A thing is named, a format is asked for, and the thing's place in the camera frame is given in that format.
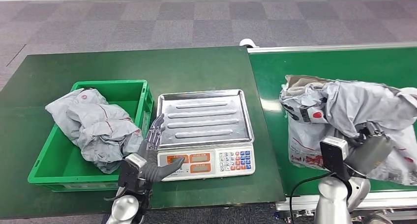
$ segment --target digital weighing scale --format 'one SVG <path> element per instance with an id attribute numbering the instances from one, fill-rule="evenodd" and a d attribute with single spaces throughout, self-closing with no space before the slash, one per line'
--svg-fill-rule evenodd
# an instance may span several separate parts
<path id="1" fill-rule="evenodd" d="M 249 175 L 255 172 L 253 132 L 242 90 L 162 94 L 157 115 L 165 130 L 158 166 L 184 157 L 162 181 Z"/>

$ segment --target scale keypad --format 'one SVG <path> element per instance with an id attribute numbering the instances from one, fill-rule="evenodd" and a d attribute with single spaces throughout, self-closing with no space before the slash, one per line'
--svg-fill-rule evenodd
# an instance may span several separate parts
<path id="1" fill-rule="evenodd" d="M 252 169 L 251 152 L 248 150 L 221 152 L 218 154 L 218 157 L 220 171 Z"/>

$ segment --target silver robot arm segment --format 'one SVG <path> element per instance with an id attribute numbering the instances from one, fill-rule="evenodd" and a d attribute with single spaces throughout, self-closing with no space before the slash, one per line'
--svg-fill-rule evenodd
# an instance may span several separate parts
<path id="1" fill-rule="evenodd" d="M 334 172 L 319 183 L 314 224 L 352 224 L 350 213 L 371 190 L 367 174 L 384 161 L 394 144 L 373 122 L 358 126 L 361 136 L 326 137 L 320 143 L 325 168 Z"/>

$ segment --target plastic bag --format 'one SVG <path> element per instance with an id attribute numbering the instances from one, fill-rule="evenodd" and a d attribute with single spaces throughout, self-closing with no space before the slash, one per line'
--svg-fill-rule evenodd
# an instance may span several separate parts
<path id="1" fill-rule="evenodd" d="M 417 185 L 417 89 L 384 84 L 286 76 L 280 102 L 288 112 L 289 159 L 293 164 L 323 168 L 320 141 L 335 128 L 348 137 L 355 126 L 373 121 L 395 143 L 388 158 L 368 176 Z"/>

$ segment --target crumpled package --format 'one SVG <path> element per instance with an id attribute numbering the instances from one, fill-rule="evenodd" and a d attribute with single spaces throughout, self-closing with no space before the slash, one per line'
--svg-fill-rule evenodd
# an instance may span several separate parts
<path id="1" fill-rule="evenodd" d="M 136 153 L 141 130 L 118 105 L 109 105 L 97 89 L 78 89 L 48 104 L 62 132 L 81 149 L 86 161 L 112 173 L 123 157 Z"/>
<path id="2" fill-rule="evenodd" d="M 417 89 L 384 84 L 288 75 L 279 100 L 288 112 L 289 159 L 299 166 L 323 168 L 320 141 L 335 129 L 350 138 L 355 126 L 377 123 L 395 143 L 369 178 L 417 185 Z"/>

